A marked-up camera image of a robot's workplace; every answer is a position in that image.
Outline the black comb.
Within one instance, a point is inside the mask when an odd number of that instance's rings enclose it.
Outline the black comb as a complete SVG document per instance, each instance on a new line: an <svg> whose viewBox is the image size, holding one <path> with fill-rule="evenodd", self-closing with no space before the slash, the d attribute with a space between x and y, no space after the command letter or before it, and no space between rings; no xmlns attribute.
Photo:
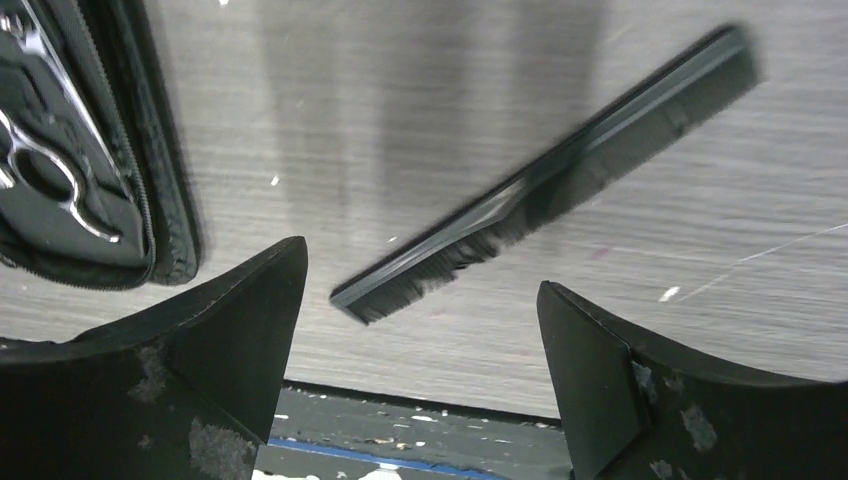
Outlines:
<svg viewBox="0 0 848 480"><path fill-rule="evenodd" d="M539 157L341 282L330 303L365 325L409 307L586 203L759 80L748 27L714 28Z"/></svg>

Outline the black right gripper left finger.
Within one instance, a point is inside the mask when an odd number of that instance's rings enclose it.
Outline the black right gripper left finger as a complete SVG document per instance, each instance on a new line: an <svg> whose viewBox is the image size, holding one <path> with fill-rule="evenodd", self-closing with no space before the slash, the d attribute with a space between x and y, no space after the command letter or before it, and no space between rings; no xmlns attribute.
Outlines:
<svg viewBox="0 0 848 480"><path fill-rule="evenodd" d="M3 339L2 477L250 478L307 270L293 236L72 340Z"/></svg>

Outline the black tool pouch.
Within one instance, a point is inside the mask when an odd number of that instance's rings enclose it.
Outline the black tool pouch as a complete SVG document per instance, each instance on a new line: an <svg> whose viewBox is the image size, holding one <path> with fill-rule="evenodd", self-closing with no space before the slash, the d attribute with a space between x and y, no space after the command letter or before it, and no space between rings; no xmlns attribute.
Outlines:
<svg viewBox="0 0 848 480"><path fill-rule="evenodd" d="M1 262L94 290L180 285L201 238L141 1L1 5Z"/></svg>

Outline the silver thinning scissors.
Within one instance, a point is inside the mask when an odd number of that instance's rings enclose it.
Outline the silver thinning scissors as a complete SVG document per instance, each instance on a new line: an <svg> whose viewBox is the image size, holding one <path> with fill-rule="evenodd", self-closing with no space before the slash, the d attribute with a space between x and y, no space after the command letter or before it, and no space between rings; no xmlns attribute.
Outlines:
<svg viewBox="0 0 848 480"><path fill-rule="evenodd" d="M79 1L2 2L4 241L144 256L138 170L103 52Z"/></svg>

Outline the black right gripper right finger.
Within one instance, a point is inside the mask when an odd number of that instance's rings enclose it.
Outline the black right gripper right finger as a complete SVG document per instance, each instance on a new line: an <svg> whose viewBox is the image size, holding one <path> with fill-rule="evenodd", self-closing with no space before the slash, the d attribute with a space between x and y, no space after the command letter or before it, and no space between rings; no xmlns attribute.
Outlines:
<svg viewBox="0 0 848 480"><path fill-rule="evenodd" d="M545 281L537 315L576 479L843 479L847 385L756 369Z"/></svg>

